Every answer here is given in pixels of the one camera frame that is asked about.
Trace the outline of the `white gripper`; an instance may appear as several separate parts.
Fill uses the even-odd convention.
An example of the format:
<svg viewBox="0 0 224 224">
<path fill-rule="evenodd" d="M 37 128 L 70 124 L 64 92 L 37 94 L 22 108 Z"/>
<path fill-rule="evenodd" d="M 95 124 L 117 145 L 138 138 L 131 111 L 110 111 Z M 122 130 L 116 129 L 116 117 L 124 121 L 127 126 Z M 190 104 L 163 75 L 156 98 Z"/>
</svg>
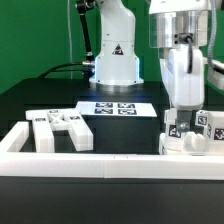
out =
<svg viewBox="0 0 224 224">
<path fill-rule="evenodd" d="M 162 81 L 171 105 L 178 110 L 178 132 L 190 130 L 192 110 L 200 110 L 204 104 L 204 64 L 206 58 L 198 48 L 193 48 L 192 72 L 189 67 L 189 46 L 164 48 L 160 52 Z"/>
</svg>

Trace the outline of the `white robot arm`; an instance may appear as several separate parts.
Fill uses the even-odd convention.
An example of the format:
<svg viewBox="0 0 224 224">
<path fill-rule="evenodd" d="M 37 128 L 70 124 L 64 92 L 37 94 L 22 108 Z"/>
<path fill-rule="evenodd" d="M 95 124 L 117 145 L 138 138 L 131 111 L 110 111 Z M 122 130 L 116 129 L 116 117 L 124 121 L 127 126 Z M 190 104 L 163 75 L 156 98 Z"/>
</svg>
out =
<svg viewBox="0 0 224 224">
<path fill-rule="evenodd" d="M 162 81 L 177 110 L 180 132 L 190 129 L 191 113 L 204 103 L 204 66 L 209 81 L 224 86 L 224 63 L 213 59 L 216 11 L 224 0 L 146 0 L 150 45 L 160 51 Z M 90 85 L 108 91 L 141 85 L 139 58 L 134 52 L 135 16 L 121 0 L 95 0 L 101 15 L 101 51 Z"/>
</svg>

